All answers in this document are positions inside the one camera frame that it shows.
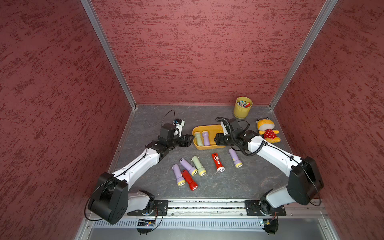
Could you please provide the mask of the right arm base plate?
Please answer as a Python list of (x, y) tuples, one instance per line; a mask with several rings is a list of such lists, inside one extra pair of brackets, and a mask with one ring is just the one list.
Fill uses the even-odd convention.
[(247, 216), (253, 217), (284, 217), (287, 215), (284, 206), (273, 208), (267, 201), (246, 200), (245, 209)]

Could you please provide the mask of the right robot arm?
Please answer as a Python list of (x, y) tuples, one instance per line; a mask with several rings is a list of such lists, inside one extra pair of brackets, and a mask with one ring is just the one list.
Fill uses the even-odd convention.
[(219, 146), (237, 147), (248, 157), (258, 155), (289, 178), (285, 186), (270, 190), (260, 198), (259, 208), (265, 216), (272, 215), (278, 208), (286, 204), (298, 203), (306, 206), (324, 187), (314, 159), (301, 158), (288, 153), (251, 130), (238, 135), (219, 133), (216, 134), (214, 141)]

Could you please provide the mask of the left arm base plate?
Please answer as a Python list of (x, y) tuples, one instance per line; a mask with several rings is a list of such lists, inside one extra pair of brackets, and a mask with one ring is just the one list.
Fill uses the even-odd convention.
[(155, 217), (155, 216), (166, 216), (168, 211), (169, 201), (168, 200), (153, 200), (147, 205), (144, 210), (135, 210), (127, 213), (127, 216), (144, 216), (144, 217)]

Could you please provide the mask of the yellow plastic storage box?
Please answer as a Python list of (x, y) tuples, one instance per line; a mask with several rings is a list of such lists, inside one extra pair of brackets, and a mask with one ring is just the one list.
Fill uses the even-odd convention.
[(193, 129), (193, 136), (194, 136), (195, 132), (200, 132), (201, 136), (202, 136), (203, 131), (208, 131), (209, 132), (210, 146), (199, 147), (199, 146), (197, 146), (196, 140), (194, 139), (193, 143), (194, 143), (194, 145), (195, 145), (197, 150), (201, 150), (201, 151), (202, 150), (213, 150), (213, 149), (222, 149), (222, 148), (226, 147), (226, 146), (217, 146), (215, 141), (214, 141), (214, 138), (215, 138), (216, 134), (224, 132), (223, 131), (223, 127), (221, 125), (207, 125), (207, 126), (195, 127)]

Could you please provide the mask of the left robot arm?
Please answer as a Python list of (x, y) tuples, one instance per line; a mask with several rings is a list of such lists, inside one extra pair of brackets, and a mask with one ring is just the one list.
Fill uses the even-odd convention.
[(116, 224), (127, 212), (143, 210), (147, 207), (148, 194), (137, 192), (129, 194), (132, 185), (151, 167), (159, 163), (176, 147), (189, 147), (194, 140), (190, 134), (176, 136), (165, 142), (151, 142), (145, 150), (131, 163), (120, 170), (99, 176), (94, 192), (86, 203), (87, 210), (93, 212), (108, 223)]

